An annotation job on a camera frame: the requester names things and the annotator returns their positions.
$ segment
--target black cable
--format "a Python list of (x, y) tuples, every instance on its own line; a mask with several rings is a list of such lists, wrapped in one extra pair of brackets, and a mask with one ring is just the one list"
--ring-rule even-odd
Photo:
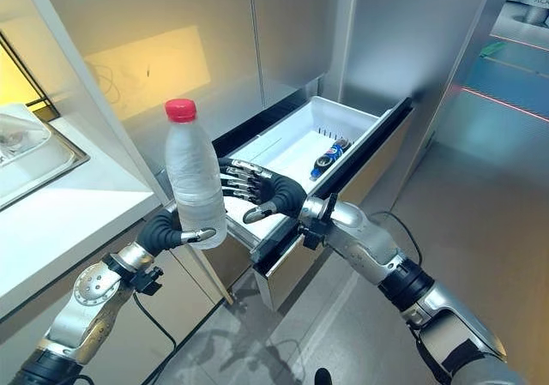
[(408, 227), (404, 224), (404, 222), (402, 222), (402, 220), (398, 216), (396, 216), (395, 214), (393, 214), (390, 211), (378, 211), (378, 212), (374, 212), (373, 214), (370, 214), (368, 216), (376, 216), (376, 215), (380, 215), (380, 214), (390, 216), (391, 218), (396, 220), (402, 226), (402, 229), (404, 229), (404, 231), (406, 232), (406, 234), (408, 235), (408, 237), (412, 241), (413, 247), (415, 248), (416, 252), (418, 253), (418, 265), (421, 266), (421, 264), (423, 263), (423, 254), (421, 253), (421, 250), (419, 249), (419, 245), (415, 241), (415, 238), (413, 237), (413, 235), (410, 232), (410, 230), (408, 229)]
[(68, 383), (73, 383), (73, 381), (76, 381), (78, 379), (83, 379), (88, 383), (88, 385), (95, 385), (94, 381), (92, 381), (92, 378), (90, 378), (87, 375), (73, 375), (69, 376), (65, 379), (63, 379), (61, 382), (58, 382), (57, 385), (67, 385)]
[(170, 340), (170, 342), (173, 345), (173, 350), (170, 352), (170, 354), (167, 356), (167, 358), (162, 362), (162, 364), (160, 364), (160, 366), (156, 370), (156, 375), (154, 376), (154, 379), (151, 382), (151, 385), (154, 385), (158, 381), (158, 378), (160, 378), (160, 375), (162, 374), (162, 371), (164, 370), (166, 365), (168, 365), (168, 362), (170, 362), (170, 360), (177, 353), (178, 343), (176, 342), (175, 339), (173, 339), (173, 337), (170, 335), (170, 333), (164, 329), (164, 327), (160, 324), (160, 322), (156, 321), (156, 319), (154, 319), (154, 317), (148, 312), (148, 310), (145, 309), (145, 307), (143, 306), (143, 304), (141, 303), (141, 301), (139, 300), (139, 298), (137, 297), (137, 294), (135, 292), (133, 293), (132, 296), (134, 297), (134, 301), (136, 301), (137, 308), (139, 308), (139, 310), (143, 314), (145, 314), (145, 316), (149, 319), (149, 321), (151, 321), (167, 337), (167, 339)]

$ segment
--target open drawer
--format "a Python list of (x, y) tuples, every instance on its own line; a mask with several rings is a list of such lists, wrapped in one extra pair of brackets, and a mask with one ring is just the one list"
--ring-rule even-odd
[[(404, 99), (378, 117), (313, 97), (230, 157), (291, 177), (310, 196), (325, 197), (343, 191), (350, 198), (346, 200), (360, 203), (398, 152), (403, 133), (389, 148), (387, 145), (397, 131), (402, 132), (403, 121), (409, 120), (410, 102), (410, 99)], [(349, 140), (351, 147), (321, 177), (312, 180), (311, 170), (316, 159), (339, 138)], [(384, 154), (383, 163), (378, 161), (374, 171), (367, 169), (370, 159), (378, 154)], [(300, 243), (296, 220), (276, 214), (245, 225), (243, 214), (253, 205), (236, 198), (225, 198), (225, 204), (229, 232), (250, 250), (263, 300), (276, 309), (319, 252), (308, 250)]]

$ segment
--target cabinet door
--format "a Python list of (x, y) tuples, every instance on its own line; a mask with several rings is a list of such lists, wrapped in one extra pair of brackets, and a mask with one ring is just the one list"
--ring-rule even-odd
[(191, 98), (212, 139), (262, 110), (250, 0), (50, 0), (154, 174), (163, 104)]
[(325, 73), (335, 0), (252, 0), (265, 106)]

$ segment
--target drawer front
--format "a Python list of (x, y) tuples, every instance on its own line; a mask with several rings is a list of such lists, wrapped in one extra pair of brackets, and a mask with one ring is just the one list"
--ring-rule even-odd
[[(398, 154), (412, 116), (408, 114), (397, 125), (389, 138), (343, 186), (340, 192), (341, 200), (354, 204), (362, 202)], [(317, 250), (307, 249), (303, 246), (303, 236), (299, 236), (270, 268), (265, 267), (262, 262), (258, 263), (254, 269), (263, 302), (271, 310), (277, 310), (322, 251), (323, 248), (320, 246)]]
[(299, 237), (266, 274), (257, 270), (254, 272), (261, 298), (271, 310), (280, 308), (323, 252), (321, 245), (316, 250), (306, 248), (303, 246), (303, 239), (303, 236)]

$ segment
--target plastic water bottle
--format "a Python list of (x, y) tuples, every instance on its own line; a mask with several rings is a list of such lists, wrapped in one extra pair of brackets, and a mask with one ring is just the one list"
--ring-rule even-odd
[(226, 237), (226, 217), (214, 147), (196, 122), (192, 100), (172, 99), (165, 108), (171, 125), (166, 138), (166, 171), (181, 226), (184, 231), (214, 228), (213, 237), (191, 245), (199, 250), (215, 248)]

